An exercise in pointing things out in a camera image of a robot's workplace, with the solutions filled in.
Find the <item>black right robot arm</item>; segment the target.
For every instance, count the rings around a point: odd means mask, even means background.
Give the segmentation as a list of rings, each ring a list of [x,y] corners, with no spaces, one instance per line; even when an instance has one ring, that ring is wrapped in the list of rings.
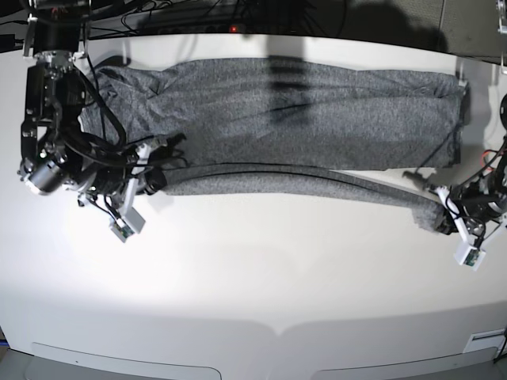
[[[27,72],[25,119],[21,124],[19,175],[36,194],[108,169],[122,173],[159,167],[172,154],[142,158],[127,142],[124,126],[97,87],[75,66],[88,55],[88,24],[97,18],[90,1],[23,1],[29,29],[24,56],[35,61]],[[90,97],[116,132],[115,142],[81,131],[78,117]]]

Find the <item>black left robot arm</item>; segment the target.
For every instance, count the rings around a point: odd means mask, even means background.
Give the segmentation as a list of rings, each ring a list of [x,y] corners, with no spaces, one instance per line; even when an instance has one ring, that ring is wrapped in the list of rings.
[[[442,204],[448,215],[444,232],[464,234],[474,244],[486,238],[487,223],[501,223],[506,214],[506,141],[496,150],[485,150],[481,168],[461,184],[440,187]]]

